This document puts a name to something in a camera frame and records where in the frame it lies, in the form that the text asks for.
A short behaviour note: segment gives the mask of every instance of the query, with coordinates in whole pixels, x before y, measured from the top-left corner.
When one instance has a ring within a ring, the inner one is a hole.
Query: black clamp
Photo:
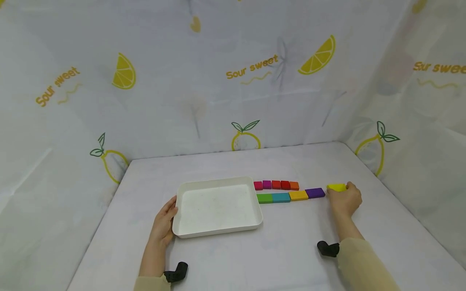
[[[340,251],[340,244],[336,243],[329,245],[327,242],[322,240],[317,243],[317,249],[322,256],[336,257]]]
[[[164,275],[169,283],[173,283],[183,280],[186,277],[187,272],[188,264],[185,262],[179,262],[178,266],[176,267],[176,271],[165,271]]]

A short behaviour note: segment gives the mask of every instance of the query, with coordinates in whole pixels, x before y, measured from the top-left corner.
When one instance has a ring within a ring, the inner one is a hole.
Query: table surface
[[[352,181],[363,204],[354,220],[402,290],[464,290],[466,271],[411,213],[338,142],[134,160],[68,291],[132,290],[155,215],[180,184],[250,176],[298,181],[301,189]],[[337,242],[326,197],[262,204],[256,230],[179,239],[167,269],[189,264],[174,290],[349,290],[336,260],[316,243]]]

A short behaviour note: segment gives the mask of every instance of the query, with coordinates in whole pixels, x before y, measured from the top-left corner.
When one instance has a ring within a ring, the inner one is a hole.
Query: green leaf
[[[254,126],[256,126],[256,124],[259,123],[259,121],[260,121],[260,120],[256,120],[256,121],[254,121],[254,122],[251,122],[250,124],[246,125],[246,126],[244,127],[243,130],[244,130],[244,131],[246,131],[246,130],[252,130],[252,129],[254,128]]]
[[[381,121],[377,121],[377,132],[381,137],[385,136],[385,124]]]
[[[103,151],[101,149],[93,149],[89,154],[91,156],[100,157],[103,154]]]
[[[397,136],[394,136],[394,135],[384,135],[382,136],[382,138],[386,142],[396,142],[400,140]]]
[[[241,125],[237,124],[236,122],[232,122],[232,125],[234,128],[236,128],[237,131],[243,132]]]
[[[105,142],[105,132],[99,137],[100,147],[103,149],[103,143]]]

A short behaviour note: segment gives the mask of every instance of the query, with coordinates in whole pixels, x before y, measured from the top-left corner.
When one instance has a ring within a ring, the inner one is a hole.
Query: beige sleeve
[[[400,288],[368,242],[346,238],[340,243],[338,266],[355,291],[398,291]]]
[[[170,291],[165,275],[161,277],[137,277],[134,291]]]

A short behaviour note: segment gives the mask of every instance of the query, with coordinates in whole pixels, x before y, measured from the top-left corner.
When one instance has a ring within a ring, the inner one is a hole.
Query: lemon slice print
[[[260,149],[260,140],[252,133],[245,132],[249,131],[259,123],[260,120],[251,122],[242,128],[238,123],[232,122],[233,127],[238,133],[232,139],[232,150],[246,149],[248,146],[254,145],[253,149]]]
[[[89,154],[91,156],[100,157],[110,179],[119,184],[128,168],[128,160],[126,160],[126,157],[122,153],[116,150],[107,150],[104,152],[103,144],[105,142],[105,133],[103,133],[98,140],[100,148],[93,149]]]
[[[424,9],[426,4],[427,4],[427,0],[419,0],[416,4],[412,6],[412,13],[413,14],[420,13]]]
[[[330,35],[329,39],[327,39],[320,49],[318,49],[315,54],[304,63],[298,72],[303,75],[310,75],[325,67],[333,57],[335,45],[335,37]]]
[[[378,176],[384,167],[385,158],[385,142],[396,142],[400,139],[394,135],[385,133],[385,125],[381,121],[377,121],[377,134],[374,137],[364,140],[356,148],[355,155]]]
[[[123,90],[128,90],[133,88],[135,83],[136,71],[133,65],[122,53],[119,53],[112,85]]]
[[[201,21],[199,20],[199,17],[193,16],[192,23],[189,26],[191,27],[192,31],[201,32]]]

